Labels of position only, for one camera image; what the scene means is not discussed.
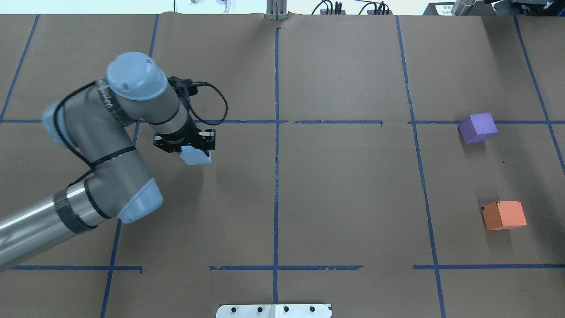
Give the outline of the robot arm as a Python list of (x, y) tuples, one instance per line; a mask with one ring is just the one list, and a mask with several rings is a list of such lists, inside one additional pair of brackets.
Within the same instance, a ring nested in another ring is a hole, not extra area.
[(30, 207), (1, 220), (1, 270), (96, 229), (117, 218), (135, 222), (163, 204), (157, 181), (141, 159), (126, 128), (145, 121), (153, 146), (176, 153), (186, 165), (211, 162), (216, 123), (196, 114), (190, 98), (206, 81), (166, 76), (140, 52), (115, 58), (103, 78), (47, 107), (48, 134), (88, 167), (81, 177)]

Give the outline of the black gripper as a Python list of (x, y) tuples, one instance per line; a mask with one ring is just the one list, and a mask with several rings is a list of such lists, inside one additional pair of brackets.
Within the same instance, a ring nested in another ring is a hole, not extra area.
[(155, 133), (153, 135), (153, 146), (166, 153), (182, 153), (183, 146), (190, 146), (196, 150), (203, 151), (205, 155), (214, 151), (216, 145), (216, 129), (196, 129), (194, 131), (180, 131), (170, 135)]

